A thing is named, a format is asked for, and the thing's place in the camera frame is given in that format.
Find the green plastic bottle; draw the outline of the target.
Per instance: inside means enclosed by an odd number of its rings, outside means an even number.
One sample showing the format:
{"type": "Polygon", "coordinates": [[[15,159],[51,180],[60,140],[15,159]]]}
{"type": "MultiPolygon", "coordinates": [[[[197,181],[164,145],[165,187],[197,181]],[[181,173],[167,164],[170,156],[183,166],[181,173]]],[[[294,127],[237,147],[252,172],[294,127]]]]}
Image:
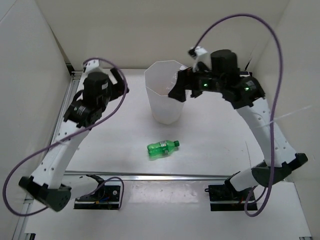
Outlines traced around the green plastic bottle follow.
{"type": "Polygon", "coordinates": [[[162,140],[156,143],[147,145],[148,155],[151,159],[162,158],[176,151],[180,146],[178,140],[162,140]]]}

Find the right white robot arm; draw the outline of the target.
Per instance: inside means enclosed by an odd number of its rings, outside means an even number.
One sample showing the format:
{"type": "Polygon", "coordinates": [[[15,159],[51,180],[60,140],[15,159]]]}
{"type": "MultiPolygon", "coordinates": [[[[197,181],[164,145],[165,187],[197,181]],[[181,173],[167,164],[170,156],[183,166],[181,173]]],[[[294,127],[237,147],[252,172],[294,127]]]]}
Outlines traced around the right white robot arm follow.
{"type": "Polygon", "coordinates": [[[186,101],[186,91],[197,98],[203,92],[220,93],[247,123],[262,153],[263,161],[225,180],[224,193],[230,200],[238,199],[243,191],[261,185],[267,187],[270,177],[278,183],[304,165],[308,158],[298,153],[286,140],[277,124],[270,133],[271,111],[260,83],[249,72],[238,68],[237,55],[229,49],[210,54],[211,68],[203,62],[209,53],[200,46],[189,50],[195,60],[192,67],[179,70],[177,81],[168,97],[186,101]]]}

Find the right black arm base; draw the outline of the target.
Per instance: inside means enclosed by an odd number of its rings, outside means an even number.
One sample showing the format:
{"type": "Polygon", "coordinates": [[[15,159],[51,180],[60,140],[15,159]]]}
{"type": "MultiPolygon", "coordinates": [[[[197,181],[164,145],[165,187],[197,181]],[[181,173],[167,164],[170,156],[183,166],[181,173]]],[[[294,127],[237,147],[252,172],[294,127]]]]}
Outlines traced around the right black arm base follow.
{"type": "Polygon", "coordinates": [[[252,187],[246,188],[242,191],[235,191],[231,186],[225,184],[235,174],[219,178],[209,183],[204,191],[208,194],[210,210],[212,212],[244,212],[245,201],[253,189],[252,187]]]}

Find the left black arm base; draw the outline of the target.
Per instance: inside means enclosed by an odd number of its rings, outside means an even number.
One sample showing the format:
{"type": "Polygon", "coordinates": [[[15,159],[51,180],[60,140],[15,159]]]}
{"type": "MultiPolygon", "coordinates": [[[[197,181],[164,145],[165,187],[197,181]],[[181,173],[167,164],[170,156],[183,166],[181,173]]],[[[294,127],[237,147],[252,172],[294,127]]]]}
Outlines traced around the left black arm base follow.
{"type": "Polygon", "coordinates": [[[74,210],[120,210],[124,199],[124,181],[118,176],[104,180],[95,174],[87,174],[98,185],[90,194],[78,197],[74,201],[74,210]]]}

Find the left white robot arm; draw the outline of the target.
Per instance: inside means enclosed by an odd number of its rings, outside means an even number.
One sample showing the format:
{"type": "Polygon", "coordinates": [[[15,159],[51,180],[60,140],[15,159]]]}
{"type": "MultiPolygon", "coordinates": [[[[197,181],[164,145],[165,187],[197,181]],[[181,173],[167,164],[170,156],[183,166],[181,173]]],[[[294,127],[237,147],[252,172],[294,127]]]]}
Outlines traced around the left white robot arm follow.
{"type": "Polygon", "coordinates": [[[102,117],[108,103],[129,91],[119,71],[112,68],[110,72],[115,84],[100,69],[86,75],[83,89],[74,95],[63,115],[56,145],[48,150],[31,176],[23,176],[18,183],[35,200],[56,212],[72,199],[88,196],[92,201],[100,201],[106,196],[101,177],[87,174],[70,179],[64,174],[80,143],[102,117]]]}

